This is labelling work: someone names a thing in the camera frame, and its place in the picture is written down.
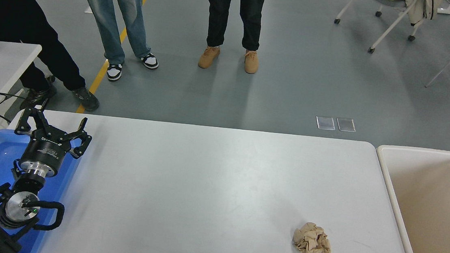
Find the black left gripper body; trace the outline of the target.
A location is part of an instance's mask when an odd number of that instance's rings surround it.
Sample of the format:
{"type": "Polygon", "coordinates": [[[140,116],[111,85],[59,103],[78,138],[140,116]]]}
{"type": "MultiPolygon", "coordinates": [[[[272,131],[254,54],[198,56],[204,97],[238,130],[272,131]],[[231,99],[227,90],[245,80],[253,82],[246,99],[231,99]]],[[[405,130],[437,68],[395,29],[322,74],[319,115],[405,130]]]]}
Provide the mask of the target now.
{"type": "Polygon", "coordinates": [[[70,140],[65,137],[66,133],[61,130],[33,131],[31,140],[19,160],[20,168],[24,171],[37,168],[46,173],[58,173],[66,153],[71,148],[70,140]]]}

